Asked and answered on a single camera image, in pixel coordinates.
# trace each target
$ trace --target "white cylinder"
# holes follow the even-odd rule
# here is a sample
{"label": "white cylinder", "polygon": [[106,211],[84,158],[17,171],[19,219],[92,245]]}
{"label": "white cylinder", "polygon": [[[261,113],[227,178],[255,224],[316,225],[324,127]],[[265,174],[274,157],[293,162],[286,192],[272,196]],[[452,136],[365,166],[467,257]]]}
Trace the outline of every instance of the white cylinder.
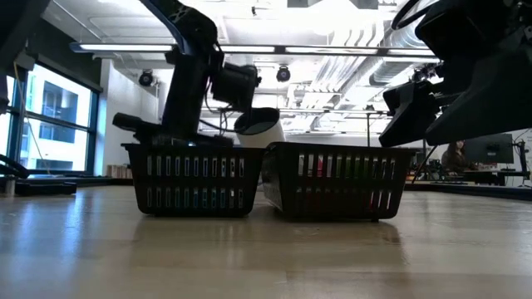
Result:
{"label": "white cylinder", "polygon": [[[235,128],[248,122],[248,115],[241,115],[234,123]],[[249,127],[239,134],[240,145],[246,148],[264,149],[272,142],[285,141],[281,118],[274,108],[253,109]]]}

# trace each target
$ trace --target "computer monitor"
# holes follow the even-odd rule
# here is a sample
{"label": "computer monitor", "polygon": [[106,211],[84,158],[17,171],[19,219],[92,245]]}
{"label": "computer monitor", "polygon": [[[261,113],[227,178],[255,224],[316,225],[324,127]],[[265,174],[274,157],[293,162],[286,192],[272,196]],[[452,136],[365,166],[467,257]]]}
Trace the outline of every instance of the computer monitor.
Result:
{"label": "computer monitor", "polygon": [[487,135],[466,140],[465,159],[475,163],[514,163],[514,146],[511,134]]}

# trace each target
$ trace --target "white wall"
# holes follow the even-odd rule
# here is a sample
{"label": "white wall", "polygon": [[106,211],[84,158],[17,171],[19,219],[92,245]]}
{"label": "white wall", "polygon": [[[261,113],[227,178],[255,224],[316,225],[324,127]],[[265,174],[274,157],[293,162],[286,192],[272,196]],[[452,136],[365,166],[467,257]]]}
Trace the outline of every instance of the white wall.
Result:
{"label": "white wall", "polygon": [[159,100],[137,85],[136,81],[120,73],[112,61],[102,61],[101,86],[96,138],[96,175],[105,175],[109,164],[129,164],[129,156],[122,143],[136,142],[133,133],[112,124],[117,112],[139,116],[142,120],[157,122]]}

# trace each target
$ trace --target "security camera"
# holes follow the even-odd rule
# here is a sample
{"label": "security camera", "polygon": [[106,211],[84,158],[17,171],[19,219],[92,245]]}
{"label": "security camera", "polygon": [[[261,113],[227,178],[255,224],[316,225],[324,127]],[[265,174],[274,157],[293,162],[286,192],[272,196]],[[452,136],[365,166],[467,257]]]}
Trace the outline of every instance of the security camera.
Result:
{"label": "security camera", "polygon": [[139,77],[139,83],[144,87],[151,87],[157,84],[157,79],[153,77],[153,70],[143,70]]}
{"label": "security camera", "polygon": [[286,82],[288,80],[290,80],[290,70],[288,69],[288,66],[279,67],[279,70],[277,71],[277,81]]}

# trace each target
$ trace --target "black plastic basket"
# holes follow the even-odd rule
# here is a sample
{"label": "black plastic basket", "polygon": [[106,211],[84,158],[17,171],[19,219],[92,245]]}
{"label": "black plastic basket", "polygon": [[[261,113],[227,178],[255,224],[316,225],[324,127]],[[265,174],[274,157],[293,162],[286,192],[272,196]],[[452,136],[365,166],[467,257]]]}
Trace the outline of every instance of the black plastic basket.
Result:
{"label": "black plastic basket", "polygon": [[393,218],[413,153],[409,149],[274,143],[264,156],[264,193],[288,217]]}
{"label": "black plastic basket", "polygon": [[253,208],[262,149],[123,146],[142,213],[242,217]]}

